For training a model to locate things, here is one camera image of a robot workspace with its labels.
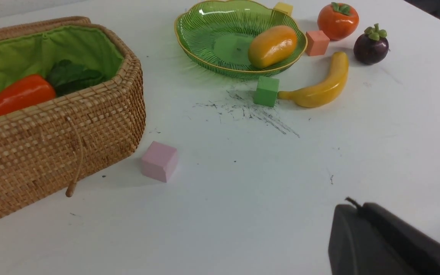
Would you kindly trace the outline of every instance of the green fabric lining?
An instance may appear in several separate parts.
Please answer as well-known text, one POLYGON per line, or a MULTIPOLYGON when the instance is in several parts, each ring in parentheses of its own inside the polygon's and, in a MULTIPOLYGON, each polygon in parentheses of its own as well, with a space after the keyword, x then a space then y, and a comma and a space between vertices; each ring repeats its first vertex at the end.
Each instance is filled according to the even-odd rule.
POLYGON ((28 75, 47 76, 62 60, 99 70, 107 80, 114 77, 122 54, 99 29, 62 26, 46 32, 0 41, 0 92, 28 75))

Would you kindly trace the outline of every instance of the green cube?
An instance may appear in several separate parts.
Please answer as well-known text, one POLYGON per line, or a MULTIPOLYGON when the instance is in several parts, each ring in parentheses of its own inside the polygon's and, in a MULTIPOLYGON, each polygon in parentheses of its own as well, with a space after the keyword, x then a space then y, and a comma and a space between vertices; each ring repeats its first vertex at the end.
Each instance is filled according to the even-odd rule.
POLYGON ((279 85, 279 79, 260 76, 256 92, 254 93, 254 103, 274 107, 274 103, 276 103, 278 98, 279 85))

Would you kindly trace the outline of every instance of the table surface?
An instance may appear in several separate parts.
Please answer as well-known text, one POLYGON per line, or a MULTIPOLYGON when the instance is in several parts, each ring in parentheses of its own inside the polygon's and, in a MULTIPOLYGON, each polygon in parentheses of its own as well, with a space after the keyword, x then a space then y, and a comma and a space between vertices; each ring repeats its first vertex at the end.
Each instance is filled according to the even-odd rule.
MULTIPOLYGON (((0 27, 84 15, 140 58, 147 128, 135 154, 0 219, 0 275, 330 274, 334 207, 346 196, 389 209, 440 242, 440 21, 403 0, 353 0, 356 33, 325 57, 303 56, 280 89, 322 80, 374 23, 391 52, 350 56, 334 102, 304 110, 252 104, 255 81, 199 68, 178 46, 175 18, 195 2, 89 0, 0 19, 0 27), (140 174, 152 141, 178 148, 170 183, 140 174)), ((262 4, 274 6, 275 1, 262 4)), ((319 1, 294 5, 316 29, 319 1)))

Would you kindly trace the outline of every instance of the pink cube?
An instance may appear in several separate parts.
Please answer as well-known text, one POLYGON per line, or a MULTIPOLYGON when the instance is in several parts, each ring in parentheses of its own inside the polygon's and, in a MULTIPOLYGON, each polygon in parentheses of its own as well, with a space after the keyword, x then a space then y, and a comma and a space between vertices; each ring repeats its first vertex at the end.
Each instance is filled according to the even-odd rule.
POLYGON ((330 39, 321 30, 307 31, 307 51, 309 56, 324 55, 328 48, 330 39))
POLYGON ((166 183, 178 165, 178 150, 156 141, 141 159, 142 174, 166 183))

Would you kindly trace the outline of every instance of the banana stem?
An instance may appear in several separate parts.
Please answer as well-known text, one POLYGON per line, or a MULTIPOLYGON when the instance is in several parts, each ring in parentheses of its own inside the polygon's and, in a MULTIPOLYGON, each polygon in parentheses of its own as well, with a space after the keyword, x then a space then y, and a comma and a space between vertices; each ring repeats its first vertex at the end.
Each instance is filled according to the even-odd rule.
POLYGON ((278 92, 278 99, 291 99, 291 96, 293 95, 293 92, 287 92, 287 91, 279 91, 278 92))

